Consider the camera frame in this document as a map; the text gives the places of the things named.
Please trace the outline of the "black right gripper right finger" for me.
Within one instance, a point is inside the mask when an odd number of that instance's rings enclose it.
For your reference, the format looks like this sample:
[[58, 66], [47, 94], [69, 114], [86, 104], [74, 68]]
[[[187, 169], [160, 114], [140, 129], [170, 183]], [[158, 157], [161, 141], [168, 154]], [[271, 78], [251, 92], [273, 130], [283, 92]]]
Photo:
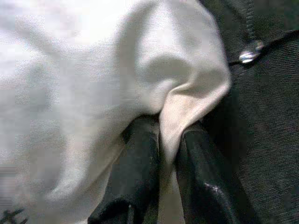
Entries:
[[184, 130], [175, 162], [185, 223], [258, 223], [231, 165], [201, 123]]

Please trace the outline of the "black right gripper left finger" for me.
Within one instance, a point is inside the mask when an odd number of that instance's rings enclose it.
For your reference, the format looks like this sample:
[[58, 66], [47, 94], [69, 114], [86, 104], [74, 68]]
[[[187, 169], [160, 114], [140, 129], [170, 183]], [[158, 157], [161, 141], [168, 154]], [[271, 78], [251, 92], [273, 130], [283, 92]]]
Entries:
[[159, 197], [159, 123], [142, 116], [122, 133], [125, 148], [112, 167], [89, 224], [155, 224]]

